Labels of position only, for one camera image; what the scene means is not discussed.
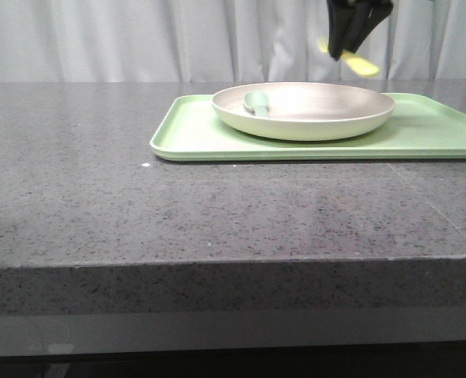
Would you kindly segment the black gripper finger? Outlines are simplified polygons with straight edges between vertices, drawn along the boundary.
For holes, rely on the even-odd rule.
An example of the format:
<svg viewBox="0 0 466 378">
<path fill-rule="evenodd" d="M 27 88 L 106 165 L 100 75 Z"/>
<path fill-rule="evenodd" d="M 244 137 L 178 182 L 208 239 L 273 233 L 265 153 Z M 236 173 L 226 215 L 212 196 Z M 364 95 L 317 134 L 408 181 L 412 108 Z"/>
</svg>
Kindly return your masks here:
<svg viewBox="0 0 466 378">
<path fill-rule="evenodd" d="M 356 52 L 371 33 L 370 1 L 327 1 L 328 50 L 338 61 L 344 50 Z"/>
<path fill-rule="evenodd" d="M 349 51 L 356 53 L 370 33 L 391 13 L 392 1 L 355 1 L 349 30 Z"/>
</svg>

